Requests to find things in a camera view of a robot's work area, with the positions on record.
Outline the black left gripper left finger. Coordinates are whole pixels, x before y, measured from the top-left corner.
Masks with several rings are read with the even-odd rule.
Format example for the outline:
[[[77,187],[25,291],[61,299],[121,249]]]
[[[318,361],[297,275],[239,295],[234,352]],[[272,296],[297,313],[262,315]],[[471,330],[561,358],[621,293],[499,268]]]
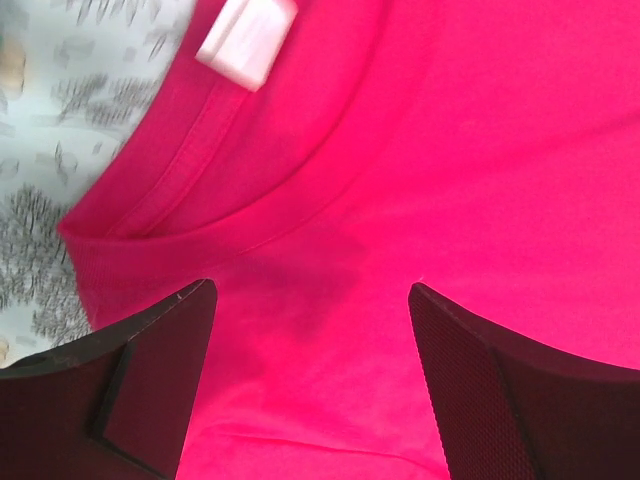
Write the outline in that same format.
[[[3,369],[2,478],[175,478],[216,301],[196,281]]]

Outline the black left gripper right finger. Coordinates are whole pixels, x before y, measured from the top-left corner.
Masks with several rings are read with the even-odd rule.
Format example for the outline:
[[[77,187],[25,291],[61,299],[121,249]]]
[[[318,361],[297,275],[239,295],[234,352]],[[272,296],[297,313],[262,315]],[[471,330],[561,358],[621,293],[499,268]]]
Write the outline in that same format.
[[[423,284],[408,303],[451,478],[638,478],[638,371],[544,345]]]

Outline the magenta pink t-shirt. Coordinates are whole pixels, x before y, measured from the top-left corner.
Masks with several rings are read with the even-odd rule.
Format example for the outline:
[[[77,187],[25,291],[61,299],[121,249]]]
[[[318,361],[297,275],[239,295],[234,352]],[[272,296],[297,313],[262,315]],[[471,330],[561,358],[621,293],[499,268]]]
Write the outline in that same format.
[[[219,300],[182,479],[444,479],[407,295],[639,364],[639,5],[302,1],[265,85],[196,60],[60,226],[92,326]]]

